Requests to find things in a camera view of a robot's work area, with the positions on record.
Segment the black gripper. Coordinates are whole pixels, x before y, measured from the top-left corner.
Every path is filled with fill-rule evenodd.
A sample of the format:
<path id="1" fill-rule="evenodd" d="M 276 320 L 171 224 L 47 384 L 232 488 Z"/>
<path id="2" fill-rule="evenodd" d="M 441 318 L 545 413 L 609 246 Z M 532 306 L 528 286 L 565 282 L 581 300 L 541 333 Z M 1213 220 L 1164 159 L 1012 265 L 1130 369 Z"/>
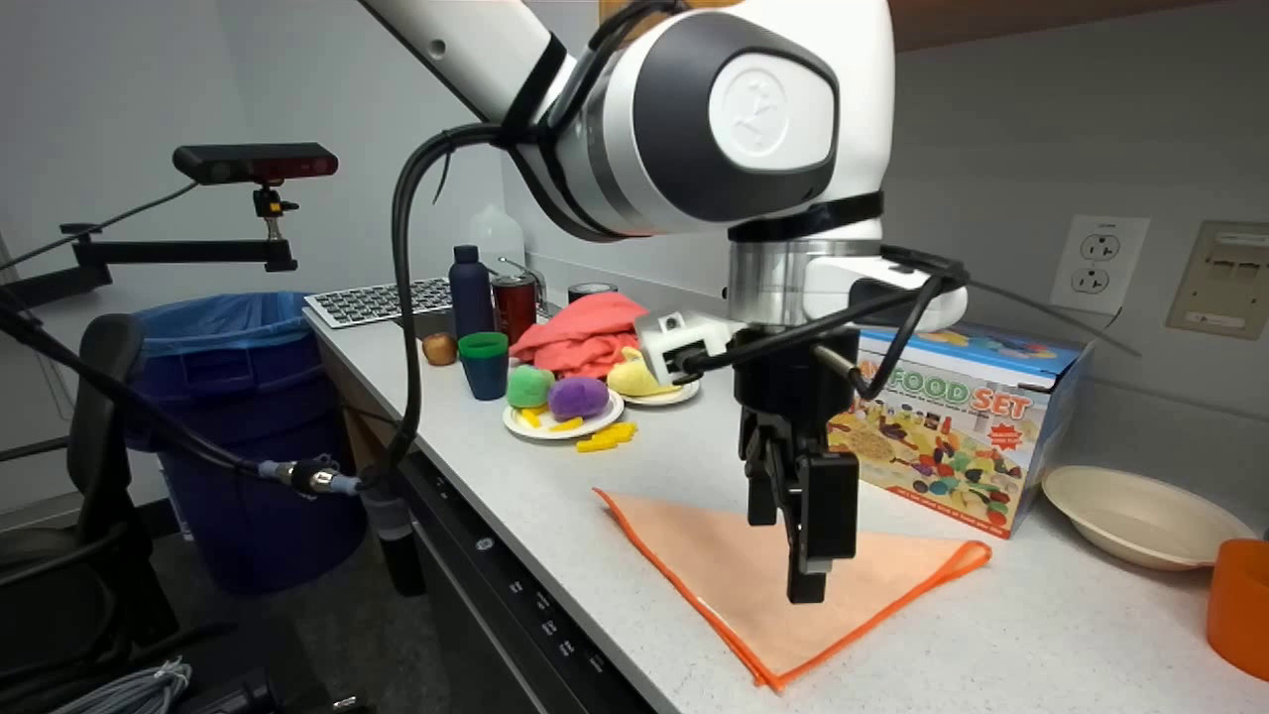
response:
<path id="1" fill-rule="evenodd" d="M 828 421 L 847 410 L 847 336 L 757 352 L 764 324 L 734 336 L 734 397 L 741 406 L 741 460 L 750 522 L 777 519 L 777 488 L 794 492 L 789 586 L 794 604 L 820 604 L 836 558 L 857 557 L 857 460 L 828 450 Z"/>

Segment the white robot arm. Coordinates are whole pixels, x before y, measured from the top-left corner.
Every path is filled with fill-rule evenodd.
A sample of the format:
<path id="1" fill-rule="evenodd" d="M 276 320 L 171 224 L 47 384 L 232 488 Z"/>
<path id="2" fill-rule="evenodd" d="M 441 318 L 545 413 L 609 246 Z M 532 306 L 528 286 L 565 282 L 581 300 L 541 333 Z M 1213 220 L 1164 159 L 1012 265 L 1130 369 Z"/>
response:
<path id="1" fill-rule="evenodd" d="M 818 604 L 857 553 L 857 466 L 824 450 L 824 421 L 889 381 L 857 333 L 912 336 L 968 310 L 960 263 L 880 230 L 889 0 L 625 0 L 581 50 L 522 0 L 359 4 L 473 113 L 405 159 L 395 214 L 436 159 L 493 144 L 573 240 L 730 241 L 725 310 L 646 328 L 641 352 L 668 384 L 734 378 L 750 515 L 789 538 L 783 594 Z"/>

